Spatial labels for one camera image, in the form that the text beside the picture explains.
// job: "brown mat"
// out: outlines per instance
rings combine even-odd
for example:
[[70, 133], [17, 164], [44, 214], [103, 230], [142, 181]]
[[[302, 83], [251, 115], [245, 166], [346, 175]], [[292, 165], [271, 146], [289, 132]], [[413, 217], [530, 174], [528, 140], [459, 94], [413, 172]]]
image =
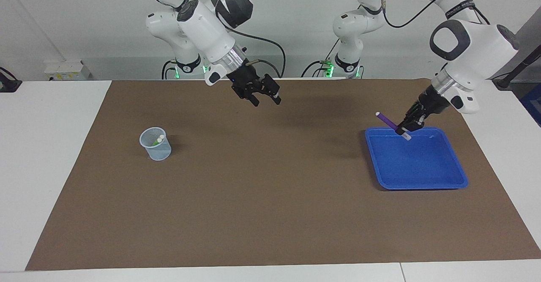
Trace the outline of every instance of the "brown mat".
[[[226, 82], [113, 82], [27, 270], [541, 258], [456, 111], [443, 129], [470, 185], [387, 192], [363, 130], [429, 82], [282, 81], [282, 105]], [[168, 132], [151, 161], [139, 134]]]

